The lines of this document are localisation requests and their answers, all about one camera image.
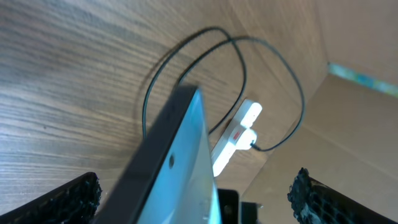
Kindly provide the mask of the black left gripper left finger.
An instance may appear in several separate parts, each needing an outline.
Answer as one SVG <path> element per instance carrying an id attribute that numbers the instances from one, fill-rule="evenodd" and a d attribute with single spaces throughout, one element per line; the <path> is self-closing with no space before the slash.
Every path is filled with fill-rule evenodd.
<path id="1" fill-rule="evenodd" d="M 90 223 L 100 205 L 101 193 L 98 176 L 87 172 L 1 215 L 1 223 Z"/>

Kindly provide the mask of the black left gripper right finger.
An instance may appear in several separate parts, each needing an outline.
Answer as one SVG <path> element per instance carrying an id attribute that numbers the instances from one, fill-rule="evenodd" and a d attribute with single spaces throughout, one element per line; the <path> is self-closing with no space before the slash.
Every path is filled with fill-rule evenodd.
<path id="1" fill-rule="evenodd" d="M 287 198 L 301 224 L 397 224 L 310 177 L 305 168 L 299 170 Z"/>

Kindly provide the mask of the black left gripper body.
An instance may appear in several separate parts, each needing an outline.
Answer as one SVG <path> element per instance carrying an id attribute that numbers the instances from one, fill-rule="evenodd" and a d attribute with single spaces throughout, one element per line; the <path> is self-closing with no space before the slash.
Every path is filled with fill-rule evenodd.
<path id="1" fill-rule="evenodd" d="M 258 210 L 261 204 L 243 202 L 236 190 L 218 189 L 222 224 L 260 224 Z"/>

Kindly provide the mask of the black smartphone with blue screen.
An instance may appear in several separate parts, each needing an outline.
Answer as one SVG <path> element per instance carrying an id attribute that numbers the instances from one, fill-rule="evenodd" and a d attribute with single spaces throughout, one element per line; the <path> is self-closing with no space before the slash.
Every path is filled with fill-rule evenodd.
<path id="1" fill-rule="evenodd" d="M 178 87 L 95 223 L 221 223 L 201 90 Z"/>

